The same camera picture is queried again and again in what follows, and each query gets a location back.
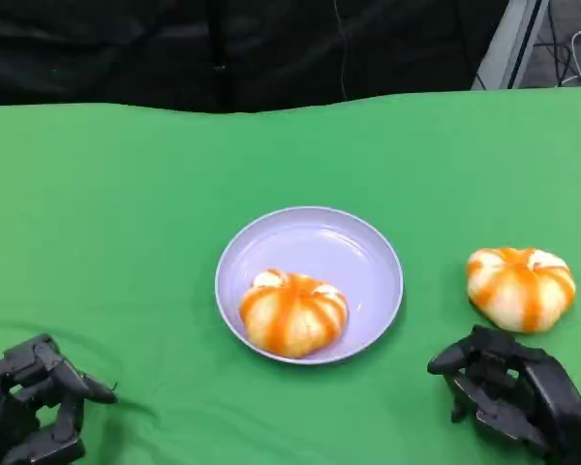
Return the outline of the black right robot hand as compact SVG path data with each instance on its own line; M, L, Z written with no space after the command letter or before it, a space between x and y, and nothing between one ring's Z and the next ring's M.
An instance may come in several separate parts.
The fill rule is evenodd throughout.
M471 418L488 436L527 447L553 464L570 455L566 412L581 394L561 364L504 330L476 325L427 365L453 396L451 421Z

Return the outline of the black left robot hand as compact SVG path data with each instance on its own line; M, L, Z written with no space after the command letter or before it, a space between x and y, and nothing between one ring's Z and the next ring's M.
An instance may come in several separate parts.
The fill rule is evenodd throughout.
M40 334L0 358L0 464L71 464L85 455L84 403L114 404L112 387L78 370Z

